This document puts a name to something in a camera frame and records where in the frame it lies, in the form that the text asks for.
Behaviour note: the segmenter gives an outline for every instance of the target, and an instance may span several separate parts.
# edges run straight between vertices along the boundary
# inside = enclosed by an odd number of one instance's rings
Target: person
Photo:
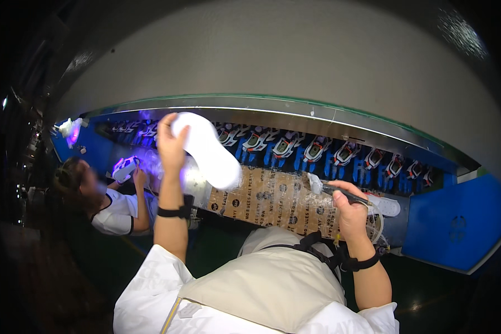
[[[158,150],[166,172],[160,185],[162,212],[183,205],[178,175],[188,129],[173,137],[170,124],[175,116],[164,117],[158,125]],[[353,184],[330,183],[367,199]],[[358,264],[374,259],[365,228],[367,208],[349,204],[339,191],[333,197],[349,257]],[[255,230],[236,259],[195,279],[185,266],[185,221],[158,216],[154,245],[115,304],[113,330],[117,334],[399,333],[392,286],[380,261],[353,272],[361,310],[356,314],[345,306],[340,276],[334,275],[339,270],[317,256],[332,252],[321,243],[302,251],[308,240],[280,227]]]
[[[98,181],[89,164],[70,157],[55,172],[54,186],[72,210],[87,215],[91,224],[108,235],[126,235],[152,230],[158,203],[143,188],[146,174],[136,167],[133,174],[135,195],[121,194],[115,181],[107,186]]]

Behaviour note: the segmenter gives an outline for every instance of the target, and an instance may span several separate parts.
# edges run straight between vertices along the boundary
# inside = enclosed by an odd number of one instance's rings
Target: floor
[[[194,277],[201,277],[234,259],[253,224],[202,211],[203,222],[193,238],[186,264]],[[80,269],[113,304],[134,277],[151,236],[113,237],[102,235],[87,221],[71,219],[65,235]],[[392,281],[395,317],[401,333],[456,333],[468,308],[475,280],[406,257],[387,255],[381,259]],[[358,311],[352,274],[342,276],[347,306]]]

